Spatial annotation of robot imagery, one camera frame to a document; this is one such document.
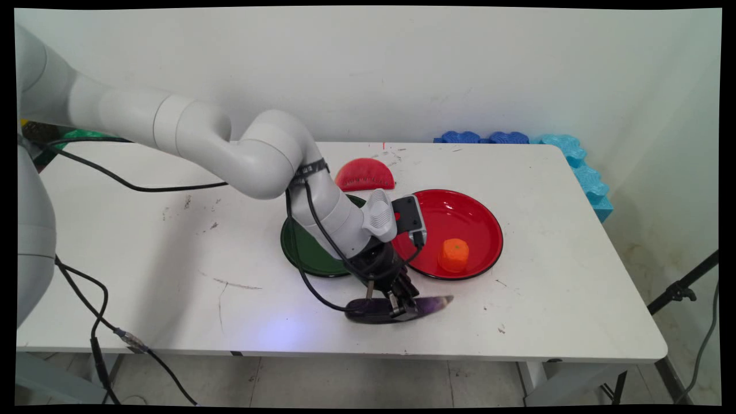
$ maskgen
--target light blue foam block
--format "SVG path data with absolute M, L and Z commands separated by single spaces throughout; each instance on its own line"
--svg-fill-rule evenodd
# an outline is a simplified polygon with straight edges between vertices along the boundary
M 593 211 L 601 222 L 606 221 L 609 215 L 613 212 L 613 205 L 608 201 L 608 197 L 603 197 L 601 201 L 593 204 Z
M 565 154 L 567 163 L 572 168 L 578 168 L 582 165 L 587 152 L 580 148 L 580 141 L 570 135 L 552 135 L 546 134 L 539 137 L 540 144 L 554 145 L 562 150 Z
M 573 168 L 575 178 L 578 179 L 580 187 L 583 188 L 585 196 L 588 197 L 591 205 L 595 205 L 603 200 L 608 193 L 608 186 L 601 181 L 601 174 L 587 165 Z

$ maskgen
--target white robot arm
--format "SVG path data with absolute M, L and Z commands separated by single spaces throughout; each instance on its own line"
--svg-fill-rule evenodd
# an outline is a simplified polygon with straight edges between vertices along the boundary
M 263 112 L 240 139 L 231 140 L 230 119 L 215 105 L 152 88 L 99 83 L 74 70 L 17 24 L 15 73 L 19 140 L 21 117 L 119 136 L 192 161 L 243 194 L 262 200 L 281 196 L 300 167 L 322 160 L 307 128 L 288 113 Z M 372 236 L 382 242 L 395 236 L 395 222 L 388 234 L 366 226 L 366 210 L 350 202 L 326 169 L 306 180 L 322 229 L 313 218 L 304 186 L 291 188 L 293 218 L 336 259 L 340 255 L 323 231 L 347 258 L 371 248 Z M 27 152 L 18 145 L 18 326 L 49 284 L 55 243 L 50 200 Z

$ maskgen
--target orange carrot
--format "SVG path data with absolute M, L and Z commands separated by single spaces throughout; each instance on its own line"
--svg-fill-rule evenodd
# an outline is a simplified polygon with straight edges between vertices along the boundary
M 459 273 L 467 266 L 470 249 L 464 240 L 447 239 L 442 243 L 437 262 L 448 272 Z

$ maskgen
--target white table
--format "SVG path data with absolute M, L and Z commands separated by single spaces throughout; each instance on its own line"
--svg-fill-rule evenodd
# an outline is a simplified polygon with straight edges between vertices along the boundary
M 487 273 L 440 281 L 409 271 L 421 295 L 454 295 L 408 323 L 363 325 L 318 302 L 284 257 L 284 197 L 253 200 L 226 186 L 140 193 L 67 158 L 41 173 L 61 260 L 107 285 L 105 317 L 162 353 L 349 354 L 522 362 L 527 405 L 555 404 L 667 346 L 562 153 L 546 145 L 319 143 L 333 176 L 375 157 L 401 197 L 452 189 L 487 206 L 503 229 Z M 137 144 L 66 148 L 141 186 L 217 182 L 202 168 Z M 369 192 L 356 192 L 365 198 Z M 365 295 L 355 278 L 311 278 L 330 301 Z M 101 293 L 82 291 L 99 306 Z M 18 329 L 17 351 L 89 352 L 94 316 L 54 274 Z M 103 352 L 129 353 L 104 327 Z M 561 359 L 547 379 L 542 362 Z

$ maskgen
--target red watermelon slice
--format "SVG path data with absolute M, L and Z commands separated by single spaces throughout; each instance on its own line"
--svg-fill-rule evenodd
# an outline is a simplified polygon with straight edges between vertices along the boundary
M 344 192 L 390 190 L 396 184 L 389 168 L 373 158 L 356 158 L 345 164 L 337 172 L 335 183 Z

